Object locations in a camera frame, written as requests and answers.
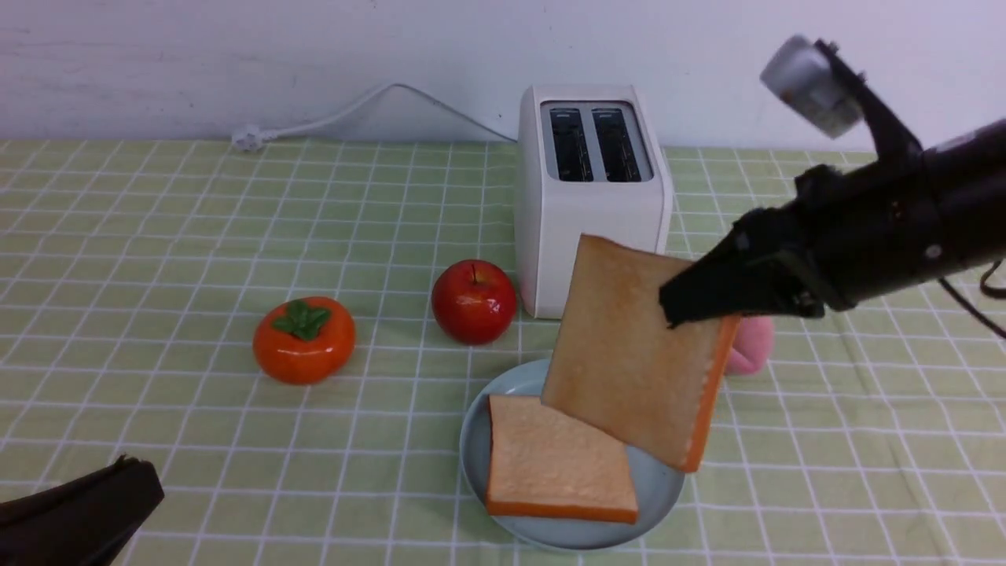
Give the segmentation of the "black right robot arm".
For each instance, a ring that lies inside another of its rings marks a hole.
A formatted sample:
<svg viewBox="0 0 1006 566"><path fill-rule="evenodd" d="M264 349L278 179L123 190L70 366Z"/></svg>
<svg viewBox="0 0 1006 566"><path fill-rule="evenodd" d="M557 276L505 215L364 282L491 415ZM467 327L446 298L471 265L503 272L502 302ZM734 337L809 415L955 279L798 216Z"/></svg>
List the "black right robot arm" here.
<svg viewBox="0 0 1006 566"><path fill-rule="evenodd" d="M1004 258L1004 123L855 171L819 164L659 291L669 325L823 318Z"/></svg>

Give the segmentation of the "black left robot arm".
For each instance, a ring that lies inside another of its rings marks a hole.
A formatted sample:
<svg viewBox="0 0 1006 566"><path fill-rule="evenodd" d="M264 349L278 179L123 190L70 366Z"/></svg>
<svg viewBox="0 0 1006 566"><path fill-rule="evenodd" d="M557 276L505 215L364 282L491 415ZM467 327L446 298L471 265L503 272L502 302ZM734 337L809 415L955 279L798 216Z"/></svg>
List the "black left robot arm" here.
<svg viewBox="0 0 1006 566"><path fill-rule="evenodd" d="M103 469L1 505L3 565L111 565L165 494L156 466Z"/></svg>

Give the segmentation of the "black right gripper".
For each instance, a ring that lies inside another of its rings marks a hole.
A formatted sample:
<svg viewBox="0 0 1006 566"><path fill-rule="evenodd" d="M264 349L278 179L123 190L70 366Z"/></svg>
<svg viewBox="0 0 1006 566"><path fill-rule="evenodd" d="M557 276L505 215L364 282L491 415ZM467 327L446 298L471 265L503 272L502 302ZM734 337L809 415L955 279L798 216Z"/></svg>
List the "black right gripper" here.
<svg viewBox="0 0 1006 566"><path fill-rule="evenodd" d="M795 185L790 203L740 216L659 288L670 329L730 315L822 318L944 275L942 220L915 175L820 165Z"/></svg>

